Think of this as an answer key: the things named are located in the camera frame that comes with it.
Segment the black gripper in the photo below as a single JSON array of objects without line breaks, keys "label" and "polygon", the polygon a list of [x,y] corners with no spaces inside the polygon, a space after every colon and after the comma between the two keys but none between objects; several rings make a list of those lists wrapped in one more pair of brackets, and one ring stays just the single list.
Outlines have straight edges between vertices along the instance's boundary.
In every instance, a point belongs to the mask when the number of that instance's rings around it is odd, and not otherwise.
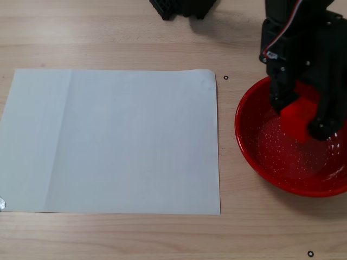
[{"label": "black gripper", "polygon": [[325,141],[346,120],[346,19],[326,8],[266,8],[259,59],[271,79],[269,100],[280,112],[299,98],[296,81],[320,95],[309,134]]}]

